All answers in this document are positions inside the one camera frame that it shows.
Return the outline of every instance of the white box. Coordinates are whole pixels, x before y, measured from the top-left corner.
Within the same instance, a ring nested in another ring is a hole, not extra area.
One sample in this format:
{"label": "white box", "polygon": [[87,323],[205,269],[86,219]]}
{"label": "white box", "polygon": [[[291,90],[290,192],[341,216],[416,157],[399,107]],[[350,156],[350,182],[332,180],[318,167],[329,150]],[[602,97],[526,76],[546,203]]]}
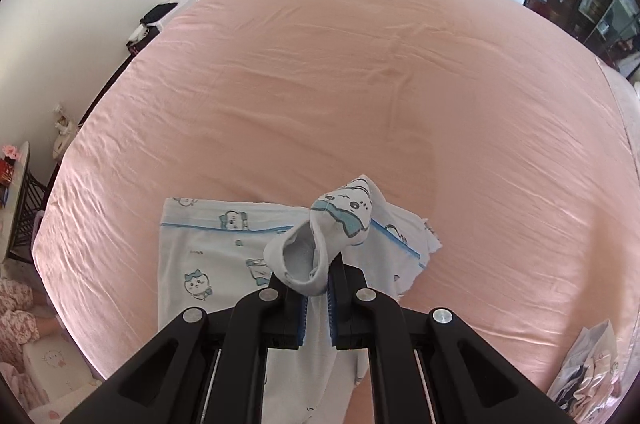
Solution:
{"label": "white box", "polygon": [[24,371],[44,400],[56,400],[94,380],[76,344],[65,334],[22,346]]}
{"label": "white box", "polygon": [[97,390],[101,384],[99,380],[89,381],[89,384],[85,384],[64,397],[32,409],[29,412],[29,418],[33,420],[34,424],[59,424],[64,417],[78,407],[80,403]]}
{"label": "white box", "polygon": [[180,16],[185,10],[187,10],[191,5],[196,3],[198,0],[169,0],[167,3],[177,3],[174,8],[172,8],[168,13],[162,16],[155,23],[150,23],[149,27],[158,27],[158,30],[162,32],[165,29],[167,24],[176,16]]}

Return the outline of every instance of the cartoon character print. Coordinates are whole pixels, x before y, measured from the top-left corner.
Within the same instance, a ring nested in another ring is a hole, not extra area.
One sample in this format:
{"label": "cartoon character print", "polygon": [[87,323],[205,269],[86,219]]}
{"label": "cartoon character print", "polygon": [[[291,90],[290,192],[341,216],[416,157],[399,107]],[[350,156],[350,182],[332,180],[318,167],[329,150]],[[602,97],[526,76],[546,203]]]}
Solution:
{"label": "cartoon character print", "polygon": [[400,240],[403,244],[406,245],[406,238],[404,234],[401,234],[398,228],[394,224],[389,224],[385,226],[385,229],[388,230],[392,235],[394,235],[398,240]]}
{"label": "cartoon character print", "polygon": [[201,301],[213,294],[209,285],[209,276],[201,272],[200,269],[184,275],[184,288],[194,298]]}
{"label": "cartoon character print", "polygon": [[62,352],[59,350],[49,350],[44,354],[44,362],[46,362],[52,368],[62,368],[66,365],[65,358],[62,356]]}
{"label": "cartoon character print", "polygon": [[220,229],[249,230],[247,218],[242,211],[227,211],[220,215]]}
{"label": "cartoon character print", "polygon": [[355,179],[344,187],[318,198],[313,211],[326,211],[342,224],[344,234],[353,238],[360,231],[369,230],[371,196],[365,179]]}
{"label": "cartoon character print", "polygon": [[269,284],[272,271],[269,266],[264,263],[264,260],[247,260],[245,263],[258,287],[263,287]]}
{"label": "cartoon character print", "polygon": [[174,197],[174,200],[184,208],[188,208],[198,201],[197,198],[179,198],[179,197]]}

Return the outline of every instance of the bed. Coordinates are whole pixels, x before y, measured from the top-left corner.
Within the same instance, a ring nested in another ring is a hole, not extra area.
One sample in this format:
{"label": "bed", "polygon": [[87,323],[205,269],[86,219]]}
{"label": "bed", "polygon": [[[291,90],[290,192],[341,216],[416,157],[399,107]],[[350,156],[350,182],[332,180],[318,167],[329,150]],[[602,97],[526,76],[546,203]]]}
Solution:
{"label": "bed", "polygon": [[[157,330],[165,198],[309,206],[364,173],[444,244],[405,306],[453,309],[545,391],[582,326],[609,318],[624,391],[640,368],[639,110],[509,0],[200,0],[90,115],[33,256],[107,377]],[[367,422],[369,397],[347,422]]]}

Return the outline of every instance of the cartoon print fabric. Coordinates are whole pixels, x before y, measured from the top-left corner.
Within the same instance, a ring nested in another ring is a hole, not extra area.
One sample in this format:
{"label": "cartoon print fabric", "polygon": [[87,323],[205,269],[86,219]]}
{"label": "cartoon print fabric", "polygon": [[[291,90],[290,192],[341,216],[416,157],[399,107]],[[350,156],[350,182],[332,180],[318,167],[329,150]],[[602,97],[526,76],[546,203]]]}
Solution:
{"label": "cartoon print fabric", "polygon": [[264,259],[284,284],[317,296],[326,289],[330,263],[342,252],[345,263],[355,260],[351,264],[365,271],[367,282],[377,277],[384,292],[390,289],[397,296],[411,286],[429,253],[439,247],[424,220],[388,204],[362,175],[321,195],[312,203],[308,219],[267,244]]}
{"label": "cartoon print fabric", "polygon": [[387,203],[366,176],[310,208],[169,198],[160,227],[159,328],[192,306],[233,307],[276,274],[309,298],[303,345],[269,352],[262,422],[301,424],[313,414],[341,422],[368,362],[366,351],[331,346],[328,265],[342,252],[370,287],[398,299],[439,247],[425,220]]}
{"label": "cartoon print fabric", "polygon": [[0,362],[0,375],[14,394],[20,405],[26,410],[36,408],[48,402],[38,393],[28,374],[20,374],[15,366]]}
{"label": "cartoon print fabric", "polygon": [[201,273],[200,269],[184,275],[184,288],[194,298],[202,301],[213,294],[209,285],[209,276]]}
{"label": "cartoon print fabric", "polygon": [[40,338],[36,318],[27,312],[33,306],[31,287],[0,278],[0,359],[24,372],[22,345]]}
{"label": "cartoon print fabric", "polygon": [[65,358],[59,350],[49,350],[44,354],[44,362],[52,368],[62,368],[66,365]]}

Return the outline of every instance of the white cloth with blue trim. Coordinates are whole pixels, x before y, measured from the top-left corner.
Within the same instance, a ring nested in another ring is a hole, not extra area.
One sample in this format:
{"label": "white cloth with blue trim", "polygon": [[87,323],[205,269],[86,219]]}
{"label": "white cloth with blue trim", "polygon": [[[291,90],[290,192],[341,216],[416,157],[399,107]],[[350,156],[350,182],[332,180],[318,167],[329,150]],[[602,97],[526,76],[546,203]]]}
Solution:
{"label": "white cloth with blue trim", "polygon": [[168,198],[160,228],[158,325],[184,309],[215,312],[268,284],[273,270],[308,298],[299,350],[270,350],[264,424],[339,423],[367,370],[364,351],[331,346],[328,265],[364,271],[395,299],[440,248],[427,221],[385,201],[366,176],[322,195],[311,209],[278,204]]}

